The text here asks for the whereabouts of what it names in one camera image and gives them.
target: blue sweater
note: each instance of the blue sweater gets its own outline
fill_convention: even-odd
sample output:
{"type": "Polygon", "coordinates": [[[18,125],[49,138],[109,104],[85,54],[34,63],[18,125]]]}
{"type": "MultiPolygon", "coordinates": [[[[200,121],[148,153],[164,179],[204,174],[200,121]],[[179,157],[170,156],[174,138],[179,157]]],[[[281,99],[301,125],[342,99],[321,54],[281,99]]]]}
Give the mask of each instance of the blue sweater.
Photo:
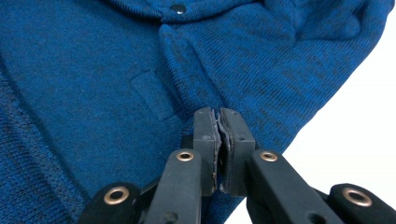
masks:
{"type": "MultiPolygon", "coordinates": [[[[393,0],[2,0],[0,222],[73,223],[158,178],[192,113],[283,152],[379,40],[393,0]]],[[[202,221],[240,199],[217,191],[202,221]]]]}

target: blue knit garment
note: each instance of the blue knit garment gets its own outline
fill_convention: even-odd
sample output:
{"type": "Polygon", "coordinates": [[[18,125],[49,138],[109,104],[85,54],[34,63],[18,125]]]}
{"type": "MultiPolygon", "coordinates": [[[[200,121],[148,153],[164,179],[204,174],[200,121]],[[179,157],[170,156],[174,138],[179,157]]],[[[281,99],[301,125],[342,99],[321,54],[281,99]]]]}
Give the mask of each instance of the blue knit garment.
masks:
{"type": "MultiPolygon", "coordinates": [[[[158,178],[195,110],[283,152],[378,42],[393,0],[3,0],[0,222],[73,223],[158,178]]],[[[216,191],[203,223],[240,202],[216,191]]]]}

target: snap button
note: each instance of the snap button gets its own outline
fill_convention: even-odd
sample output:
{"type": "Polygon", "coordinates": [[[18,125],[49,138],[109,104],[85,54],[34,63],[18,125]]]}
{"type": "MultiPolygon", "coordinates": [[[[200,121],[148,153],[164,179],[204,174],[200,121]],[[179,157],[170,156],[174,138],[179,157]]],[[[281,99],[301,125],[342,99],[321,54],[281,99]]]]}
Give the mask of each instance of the snap button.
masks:
{"type": "Polygon", "coordinates": [[[169,8],[174,10],[178,15],[181,15],[187,11],[186,7],[180,4],[172,5],[169,8]]]}

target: white background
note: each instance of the white background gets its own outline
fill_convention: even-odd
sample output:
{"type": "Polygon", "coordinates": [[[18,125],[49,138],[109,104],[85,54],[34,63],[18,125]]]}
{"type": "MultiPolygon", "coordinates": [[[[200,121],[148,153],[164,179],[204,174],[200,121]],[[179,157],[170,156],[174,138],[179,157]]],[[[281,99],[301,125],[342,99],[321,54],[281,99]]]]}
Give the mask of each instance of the white background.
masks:
{"type": "MultiPolygon", "coordinates": [[[[311,186],[351,183],[396,209],[396,9],[368,58],[284,156],[311,186]]],[[[226,222],[251,223],[243,201],[226,222]]]]}

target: black plastic part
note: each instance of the black plastic part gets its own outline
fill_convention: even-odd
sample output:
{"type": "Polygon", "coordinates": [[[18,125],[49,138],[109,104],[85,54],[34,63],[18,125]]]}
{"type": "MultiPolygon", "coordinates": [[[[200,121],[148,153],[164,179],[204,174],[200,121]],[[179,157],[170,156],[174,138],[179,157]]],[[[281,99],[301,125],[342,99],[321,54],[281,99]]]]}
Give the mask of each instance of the black plastic part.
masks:
{"type": "Polygon", "coordinates": [[[203,196],[211,196],[217,188],[216,173],[220,145],[214,112],[210,107],[195,111],[193,149],[199,151],[202,156],[203,196]]]}
{"type": "Polygon", "coordinates": [[[132,184],[119,182],[101,189],[95,194],[90,203],[85,207],[78,219],[78,224],[123,224],[137,223],[141,209],[136,209],[136,199],[139,189],[132,184]],[[105,195],[115,187],[125,187],[129,191],[128,198],[119,204],[105,203],[105,195]]]}
{"type": "Polygon", "coordinates": [[[195,150],[176,150],[169,156],[145,224],[200,223],[201,166],[202,157],[195,150]],[[192,160],[177,158],[184,152],[192,154],[192,160]]]}
{"type": "Polygon", "coordinates": [[[318,190],[318,189],[314,189],[314,188],[313,188],[313,190],[317,193],[317,195],[318,195],[325,203],[327,202],[327,200],[328,200],[328,198],[329,198],[329,195],[323,193],[322,191],[320,191],[320,190],[318,190]]]}
{"type": "Polygon", "coordinates": [[[180,148],[193,148],[193,138],[192,134],[181,136],[180,148]]]}
{"type": "Polygon", "coordinates": [[[232,196],[247,196],[245,186],[245,163],[256,148],[248,126],[241,115],[231,109],[222,108],[220,114],[220,134],[222,135],[225,166],[223,171],[222,190],[232,196]]]}
{"type": "Polygon", "coordinates": [[[160,179],[156,179],[140,190],[140,196],[137,198],[135,203],[136,206],[134,208],[134,210],[137,211],[136,213],[140,216],[137,224],[142,224],[146,220],[146,215],[149,211],[149,207],[151,206],[151,202],[154,198],[159,182],[160,179]]]}
{"type": "Polygon", "coordinates": [[[332,187],[328,204],[345,223],[396,223],[396,211],[367,189],[351,184],[341,184],[332,187]],[[343,194],[345,189],[356,189],[372,200],[372,205],[361,206],[349,201],[343,194]]]}
{"type": "Polygon", "coordinates": [[[247,211],[250,216],[251,223],[273,224],[276,223],[270,209],[260,203],[247,198],[247,211]]]}
{"type": "Polygon", "coordinates": [[[257,150],[248,163],[246,183],[250,200],[268,206],[276,223],[343,223],[282,155],[270,152],[277,156],[275,161],[263,160],[263,150],[257,150]]]}

